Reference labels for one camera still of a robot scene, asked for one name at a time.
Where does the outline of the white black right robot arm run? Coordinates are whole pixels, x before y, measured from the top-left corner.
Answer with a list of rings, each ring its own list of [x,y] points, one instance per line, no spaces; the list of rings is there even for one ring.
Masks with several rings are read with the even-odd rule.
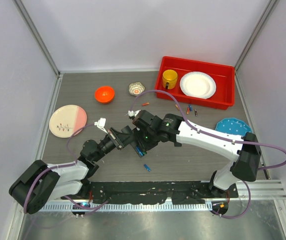
[[[159,142],[172,142],[176,147],[193,145],[229,159],[226,166],[211,176],[208,190],[213,197],[221,197],[238,181],[257,179],[261,149],[253,133],[244,136],[221,133],[171,113],[163,119],[146,110],[129,111],[128,115],[136,127],[134,133],[141,151],[148,151]]]

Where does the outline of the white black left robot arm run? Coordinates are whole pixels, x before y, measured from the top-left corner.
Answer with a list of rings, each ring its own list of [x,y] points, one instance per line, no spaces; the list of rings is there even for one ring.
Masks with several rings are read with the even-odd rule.
[[[53,199],[74,195],[82,200],[89,195],[88,178],[99,166],[97,161],[114,149],[122,149],[135,142],[129,126],[121,131],[110,128],[99,143],[90,139],[84,142],[80,156],[74,162],[46,164],[34,161],[11,185],[9,195],[22,207],[24,213],[34,214]]]

